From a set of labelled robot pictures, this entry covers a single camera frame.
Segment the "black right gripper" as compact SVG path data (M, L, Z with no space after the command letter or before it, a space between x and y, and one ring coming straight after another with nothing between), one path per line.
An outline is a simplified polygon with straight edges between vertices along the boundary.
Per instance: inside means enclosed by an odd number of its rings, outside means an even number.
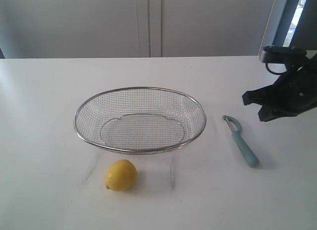
M305 65L281 75L273 85L242 95L244 105L261 105L261 122L295 117L317 106L317 68Z

